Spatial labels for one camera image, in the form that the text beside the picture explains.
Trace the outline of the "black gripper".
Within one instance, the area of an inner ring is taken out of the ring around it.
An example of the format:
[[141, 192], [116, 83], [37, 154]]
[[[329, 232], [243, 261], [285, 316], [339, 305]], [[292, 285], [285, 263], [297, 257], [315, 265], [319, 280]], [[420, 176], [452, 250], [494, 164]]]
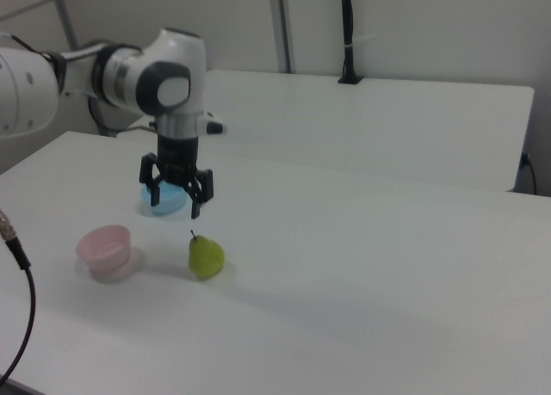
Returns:
[[[191, 219], [197, 219], [201, 206], [213, 199], [214, 173], [212, 170], [197, 169], [198, 146], [198, 137], [170, 139], [158, 136], [158, 157], [148, 153], [141, 158], [139, 182], [149, 190], [152, 207], [160, 202], [163, 178], [184, 188], [191, 199]], [[161, 175], [154, 177], [153, 168], [156, 165]]]

